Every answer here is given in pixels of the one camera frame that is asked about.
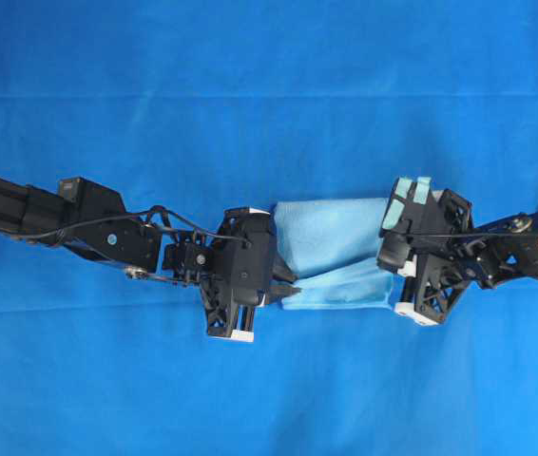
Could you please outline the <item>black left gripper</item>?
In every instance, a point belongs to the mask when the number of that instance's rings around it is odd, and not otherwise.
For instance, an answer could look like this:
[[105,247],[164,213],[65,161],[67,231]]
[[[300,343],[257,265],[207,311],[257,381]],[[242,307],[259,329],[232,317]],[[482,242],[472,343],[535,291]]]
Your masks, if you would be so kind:
[[201,293],[211,337],[252,341],[255,309],[301,292],[288,283],[271,285],[272,278],[293,280],[294,272],[279,253],[274,258],[274,222],[266,211],[227,210],[210,253]]

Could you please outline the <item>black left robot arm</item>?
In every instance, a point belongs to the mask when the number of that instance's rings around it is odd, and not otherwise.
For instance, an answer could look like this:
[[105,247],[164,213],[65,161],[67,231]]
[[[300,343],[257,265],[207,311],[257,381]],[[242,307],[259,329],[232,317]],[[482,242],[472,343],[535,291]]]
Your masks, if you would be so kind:
[[199,288],[209,336],[253,342],[258,308],[299,293],[273,216],[228,209],[216,232],[161,206],[129,212],[120,193],[81,177],[56,193],[0,179],[0,235],[122,269],[131,279]]

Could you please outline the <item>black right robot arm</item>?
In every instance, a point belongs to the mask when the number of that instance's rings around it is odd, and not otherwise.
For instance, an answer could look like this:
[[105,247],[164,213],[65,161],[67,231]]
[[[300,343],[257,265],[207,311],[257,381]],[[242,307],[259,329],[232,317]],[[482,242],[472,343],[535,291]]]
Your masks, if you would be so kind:
[[446,321],[472,283],[538,280],[538,212],[474,226],[471,203],[428,178],[399,178],[379,235],[377,265],[405,279],[394,310],[420,326]]

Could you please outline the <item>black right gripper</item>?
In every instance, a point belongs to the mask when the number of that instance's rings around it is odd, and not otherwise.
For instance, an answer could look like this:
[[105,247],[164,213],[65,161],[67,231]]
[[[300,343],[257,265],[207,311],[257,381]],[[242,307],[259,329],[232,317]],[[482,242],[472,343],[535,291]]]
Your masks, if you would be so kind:
[[453,305],[470,283],[455,266],[454,237],[472,228],[471,204],[447,189],[433,192],[441,216],[439,228],[411,235],[413,247],[405,267],[395,275],[405,278],[394,311],[420,326],[445,322]]

